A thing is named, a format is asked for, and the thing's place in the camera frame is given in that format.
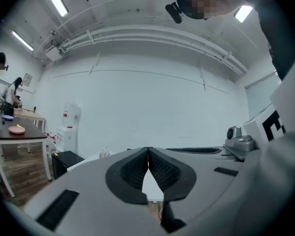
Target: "ceiling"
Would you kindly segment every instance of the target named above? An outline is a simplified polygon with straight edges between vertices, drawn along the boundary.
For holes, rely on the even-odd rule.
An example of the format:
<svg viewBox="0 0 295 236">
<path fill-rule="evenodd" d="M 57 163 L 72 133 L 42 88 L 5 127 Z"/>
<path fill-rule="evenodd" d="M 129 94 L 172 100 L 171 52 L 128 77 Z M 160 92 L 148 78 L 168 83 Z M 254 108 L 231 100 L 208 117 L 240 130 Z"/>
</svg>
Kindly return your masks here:
<svg viewBox="0 0 295 236">
<path fill-rule="evenodd" d="M 234 17 L 234 13 L 230 13 L 207 21 L 184 16 L 183 22 L 178 25 L 165 10 L 165 5 L 174 1 L 176 0 L 63 0 L 68 13 L 62 17 L 51 0 L 20 0 L 2 27 L 8 34 L 15 30 L 34 48 L 32 52 L 24 50 L 45 65 L 51 60 L 43 49 L 52 39 L 61 44 L 86 34 L 87 30 L 127 25 L 169 27 L 192 33 L 226 52 L 231 51 L 247 68 L 267 52 L 267 40 L 254 10 L 243 23 Z"/>
</svg>

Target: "pink plate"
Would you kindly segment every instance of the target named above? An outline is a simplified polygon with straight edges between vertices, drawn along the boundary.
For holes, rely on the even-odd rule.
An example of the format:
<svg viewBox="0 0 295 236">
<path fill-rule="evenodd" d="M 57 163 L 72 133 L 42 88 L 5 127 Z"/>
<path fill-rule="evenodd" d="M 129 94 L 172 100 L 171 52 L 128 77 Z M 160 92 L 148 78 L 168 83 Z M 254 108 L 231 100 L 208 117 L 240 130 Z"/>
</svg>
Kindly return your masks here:
<svg viewBox="0 0 295 236">
<path fill-rule="evenodd" d="M 9 127 L 9 131 L 12 134 L 20 135 L 20 134 L 23 134 L 25 132 L 25 129 L 17 127 L 17 126 L 11 126 L 11 127 Z"/>
</svg>

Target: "white wall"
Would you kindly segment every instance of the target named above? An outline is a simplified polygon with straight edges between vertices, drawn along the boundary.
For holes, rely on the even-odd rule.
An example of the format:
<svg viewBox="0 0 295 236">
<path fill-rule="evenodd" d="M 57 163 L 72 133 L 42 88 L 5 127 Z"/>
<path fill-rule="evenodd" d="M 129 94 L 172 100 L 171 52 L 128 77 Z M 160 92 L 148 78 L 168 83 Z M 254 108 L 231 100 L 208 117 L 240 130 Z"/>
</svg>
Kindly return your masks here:
<svg viewBox="0 0 295 236">
<path fill-rule="evenodd" d="M 37 82 L 41 75 L 41 64 L 34 60 L 30 54 L 22 50 L 19 45 L 15 43 L 6 33 L 0 33 L 0 52 L 4 52 L 6 60 L 9 64 L 8 71 L 0 76 L 0 91 L 3 92 L 4 87 L 7 84 L 13 83 L 16 78 L 24 78 L 28 73 L 33 76 L 32 81 L 27 86 L 19 87 L 17 95 L 21 97 L 23 107 L 26 109 L 32 109 L 33 105 L 33 93 L 36 90 Z"/>
<path fill-rule="evenodd" d="M 249 109 L 245 87 L 275 71 L 269 52 L 266 52 L 261 59 L 256 60 L 248 69 L 249 72 L 235 83 L 237 97 L 240 101 L 240 105 L 243 107 L 241 112 L 242 122 L 249 120 Z"/>
<path fill-rule="evenodd" d="M 101 59 L 89 75 L 98 51 Z M 206 69 L 206 90 L 199 65 Z M 65 102 L 81 107 L 77 152 L 84 158 L 104 147 L 221 146 L 227 129 L 242 124 L 235 78 L 215 60 L 175 46 L 106 43 L 46 67 L 34 102 L 52 133 Z"/>
</svg>

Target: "wooden table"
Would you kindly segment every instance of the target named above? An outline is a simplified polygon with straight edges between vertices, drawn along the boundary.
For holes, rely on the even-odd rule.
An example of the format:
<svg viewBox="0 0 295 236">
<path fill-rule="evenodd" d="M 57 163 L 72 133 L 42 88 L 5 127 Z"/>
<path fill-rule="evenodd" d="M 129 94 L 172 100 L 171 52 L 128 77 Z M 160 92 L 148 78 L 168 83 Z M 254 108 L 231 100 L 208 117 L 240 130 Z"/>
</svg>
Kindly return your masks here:
<svg viewBox="0 0 295 236">
<path fill-rule="evenodd" d="M 41 120 L 43 122 L 41 125 L 41 131 L 44 132 L 45 118 L 40 116 L 38 113 L 34 113 L 33 111 L 29 111 L 29 110 L 20 111 L 15 108 L 14 117 L 34 120 L 34 124 L 36 125 L 36 127 L 38 127 L 38 122 Z"/>
<path fill-rule="evenodd" d="M 25 128 L 25 133 L 22 135 L 13 135 L 9 132 L 8 128 L 10 126 L 16 126 L 17 124 L 21 125 Z M 0 145 L 2 144 L 29 144 L 29 143 L 42 143 L 42 150 L 43 150 L 43 160 L 45 165 L 45 171 L 48 180 L 51 180 L 50 172 L 49 172 L 49 166 L 47 161 L 47 151 L 46 151 L 46 135 L 42 133 L 31 120 L 24 119 L 24 118 L 18 118 L 15 117 L 13 121 L 5 121 L 5 124 L 2 123 L 2 118 L 0 115 Z M 2 168 L 1 162 L 0 162 L 0 174 L 2 177 L 2 180 L 9 191 L 10 195 L 12 197 L 15 197 Z"/>
</svg>

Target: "wooden floor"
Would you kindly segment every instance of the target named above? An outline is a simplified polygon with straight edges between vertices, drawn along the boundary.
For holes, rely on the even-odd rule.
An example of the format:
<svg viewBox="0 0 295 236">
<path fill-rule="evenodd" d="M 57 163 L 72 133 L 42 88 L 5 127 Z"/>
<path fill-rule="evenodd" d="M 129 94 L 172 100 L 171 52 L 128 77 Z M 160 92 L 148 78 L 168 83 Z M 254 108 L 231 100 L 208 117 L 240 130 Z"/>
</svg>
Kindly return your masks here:
<svg viewBox="0 0 295 236">
<path fill-rule="evenodd" d="M 12 149 L 11 145 L 3 148 L 3 156 L 0 157 L 1 164 L 15 197 L 10 196 L 3 181 L 1 192 L 6 200 L 20 208 L 50 183 L 45 172 L 41 146 L 41 143 L 30 144 L 30 153 L 28 153 L 26 144 L 17 145 L 17 151 Z M 53 168 L 49 158 L 48 163 L 53 178 Z"/>
</svg>

